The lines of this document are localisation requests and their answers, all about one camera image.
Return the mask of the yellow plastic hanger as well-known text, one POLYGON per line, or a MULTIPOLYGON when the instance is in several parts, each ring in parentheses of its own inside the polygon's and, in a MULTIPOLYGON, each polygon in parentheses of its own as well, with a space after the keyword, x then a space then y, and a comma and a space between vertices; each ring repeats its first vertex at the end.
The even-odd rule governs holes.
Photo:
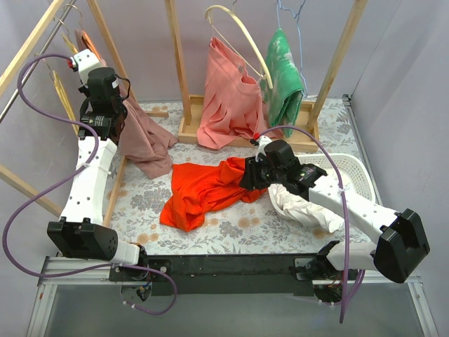
POLYGON ((44 62, 48 68, 49 77, 53 82, 55 92, 57 93, 59 100, 64 107, 68 119, 70 121, 76 121, 76 115, 59 74, 55 70, 53 70, 44 59, 42 59, 41 61, 44 62))

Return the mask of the orange t-shirt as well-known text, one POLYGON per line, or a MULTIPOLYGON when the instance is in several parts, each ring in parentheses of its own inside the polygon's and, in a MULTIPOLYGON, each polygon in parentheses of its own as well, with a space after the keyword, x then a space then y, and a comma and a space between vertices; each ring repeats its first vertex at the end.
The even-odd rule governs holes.
POLYGON ((173 195, 165 203, 160 223, 190 232, 201 227, 206 214, 221 211, 238 201, 253 203, 266 190, 245 190, 239 186, 245 159, 230 157, 218 166, 184 163, 173 166, 173 195))

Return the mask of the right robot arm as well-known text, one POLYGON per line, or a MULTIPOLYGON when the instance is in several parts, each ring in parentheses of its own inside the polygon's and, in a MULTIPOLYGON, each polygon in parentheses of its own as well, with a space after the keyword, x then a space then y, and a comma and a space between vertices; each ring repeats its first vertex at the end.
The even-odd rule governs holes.
POLYGON ((385 208, 355 192, 345 192, 336 179, 312 164, 301 163, 283 140, 261 145, 254 157, 244 160, 239 183, 246 190, 284 186, 288 192, 347 216, 349 224, 369 238, 361 244, 332 241, 309 262, 312 275, 333 279, 344 269, 374 270, 402 284, 429 254, 430 247, 420 216, 413 210, 385 208))

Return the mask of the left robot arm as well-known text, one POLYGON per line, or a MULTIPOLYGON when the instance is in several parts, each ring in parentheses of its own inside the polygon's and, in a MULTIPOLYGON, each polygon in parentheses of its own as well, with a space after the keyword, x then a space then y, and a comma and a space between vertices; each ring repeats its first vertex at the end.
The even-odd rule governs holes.
POLYGON ((125 264, 126 274, 140 281, 149 274, 149 263, 140 257, 140 247, 121 241, 113 229, 103 225, 109 167, 128 113, 119 80, 111 67, 88 73, 78 132, 76 166, 81 172, 73 179, 60 219, 48 224, 47 234, 63 256, 125 264))

